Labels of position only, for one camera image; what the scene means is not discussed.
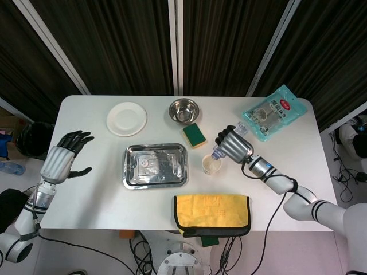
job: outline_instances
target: white table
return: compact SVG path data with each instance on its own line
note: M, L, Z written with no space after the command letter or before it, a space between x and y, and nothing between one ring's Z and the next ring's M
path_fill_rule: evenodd
M201 160L211 154L218 132L243 120L241 113L261 100L249 97L190 97L200 107L197 119L208 142L196 149L187 144L183 126L168 115L177 97L160 96L69 96L58 114L51 146L68 132L90 131L95 139L79 153L72 170L93 170L81 178L57 186L57 194L41 222L43 228L177 230L173 218L173 196L189 193L235 193L252 198L252 230L265 230L281 196L259 180L245 178L240 165L222 159L215 175L204 174ZM147 112L144 129L131 137L113 135L106 127L109 110L124 101L140 104ZM326 159L314 112L308 112L269 141L261 142L249 132L246 139L255 153L279 171L296 178L318 198L335 203ZM122 183L124 150L133 144L181 143L188 151L189 181L182 187L128 190ZM299 222L280 210L270 230L330 231L315 222Z

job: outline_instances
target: water bottle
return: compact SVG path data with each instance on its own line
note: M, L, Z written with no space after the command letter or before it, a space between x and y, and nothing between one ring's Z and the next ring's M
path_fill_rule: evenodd
M238 122L236 124L236 128L235 128L235 133L238 134L239 136L241 136L242 138L247 134L248 130L245 126L245 124L243 124L242 122ZM212 159L214 160L218 160L220 158L225 158L226 154L219 148L218 145L215 145L213 148L213 153L212 153Z
M14 162L0 162L0 172L13 175L22 175L25 171L25 167Z

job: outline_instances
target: yellow sponge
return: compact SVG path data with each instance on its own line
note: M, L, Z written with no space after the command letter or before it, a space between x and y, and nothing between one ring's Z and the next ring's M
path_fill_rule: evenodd
M205 136L201 133L198 125L193 123L183 129L191 147L196 148L206 143Z

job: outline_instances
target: plastic cup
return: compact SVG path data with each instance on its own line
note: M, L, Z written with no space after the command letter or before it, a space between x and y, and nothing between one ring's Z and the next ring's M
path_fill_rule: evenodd
M212 175L219 171L222 163L220 159L214 160L211 155L206 155L202 158L201 165L204 173Z

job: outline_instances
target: tray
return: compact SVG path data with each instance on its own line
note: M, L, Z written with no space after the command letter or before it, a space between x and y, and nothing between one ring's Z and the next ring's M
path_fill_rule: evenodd
M178 187L188 180L188 153L179 143L132 145L125 150L123 183L132 190Z

